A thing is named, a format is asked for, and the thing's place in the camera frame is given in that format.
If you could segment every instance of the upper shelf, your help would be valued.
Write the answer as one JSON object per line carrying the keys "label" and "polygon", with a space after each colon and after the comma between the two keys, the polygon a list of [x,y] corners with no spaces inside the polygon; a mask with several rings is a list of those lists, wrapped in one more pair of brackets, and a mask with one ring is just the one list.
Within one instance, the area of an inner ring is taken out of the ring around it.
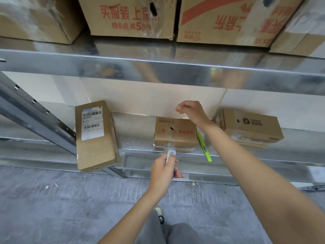
{"label": "upper shelf", "polygon": [[0,38],[0,70],[325,96],[325,59],[266,48],[94,37],[72,45]]}

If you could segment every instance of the white wall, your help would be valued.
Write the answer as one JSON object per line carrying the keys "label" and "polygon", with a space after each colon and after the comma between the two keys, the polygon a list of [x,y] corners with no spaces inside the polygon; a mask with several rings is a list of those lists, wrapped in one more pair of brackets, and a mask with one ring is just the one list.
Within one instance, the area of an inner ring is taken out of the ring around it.
{"label": "white wall", "polygon": [[213,116],[220,105],[220,108],[277,116],[281,127],[284,128],[325,132],[324,96],[4,73],[70,127],[74,124],[74,111],[70,106],[87,102],[105,99],[112,111],[186,117],[176,113],[175,106],[183,100],[199,100],[209,117]]}

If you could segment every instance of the white shoe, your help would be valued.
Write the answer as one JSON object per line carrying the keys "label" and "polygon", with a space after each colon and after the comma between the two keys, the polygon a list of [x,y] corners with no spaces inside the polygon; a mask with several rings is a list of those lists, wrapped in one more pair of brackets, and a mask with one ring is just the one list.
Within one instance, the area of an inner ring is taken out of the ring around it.
{"label": "white shoe", "polygon": [[165,223],[165,219],[164,219],[164,211],[162,209],[163,207],[161,205],[156,205],[154,207],[154,209],[156,210],[157,214],[158,214],[158,218],[160,221],[160,224],[164,224]]}

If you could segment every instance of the green marker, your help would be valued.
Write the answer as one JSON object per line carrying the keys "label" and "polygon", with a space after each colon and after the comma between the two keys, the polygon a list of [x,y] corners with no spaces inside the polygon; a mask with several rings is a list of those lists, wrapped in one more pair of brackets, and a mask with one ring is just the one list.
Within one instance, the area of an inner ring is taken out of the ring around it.
{"label": "green marker", "polygon": [[200,134],[200,132],[197,130],[196,131],[196,134],[198,136],[198,140],[199,140],[199,143],[202,147],[202,151],[204,152],[205,156],[206,156],[206,159],[209,161],[209,162],[212,162],[212,159],[211,159],[211,156],[210,156],[210,153],[208,152],[208,149],[206,149],[206,146],[205,146],[205,143],[202,139],[202,136]]}

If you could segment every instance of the person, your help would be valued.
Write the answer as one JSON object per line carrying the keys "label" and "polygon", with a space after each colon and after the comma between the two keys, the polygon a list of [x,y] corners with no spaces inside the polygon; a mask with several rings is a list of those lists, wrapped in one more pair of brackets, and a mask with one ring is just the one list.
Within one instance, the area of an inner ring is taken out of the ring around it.
{"label": "person", "polygon": [[[273,243],[325,243],[325,213],[313,201],[232,140],[207,117],[200,102],[184,101],[175,110],[186,113],[209,138]],[[147,192],[99,244],[134,243],[140,231],[144,239],[136,241],[141,243],[200,243],[198,234],[187,224],[160,226],[163,212],[155,205],[167,192],[172,175],[182,177],[174,167],[177,162],[175,156],[170,156],[166,163],[166,153],[155,160]]]}

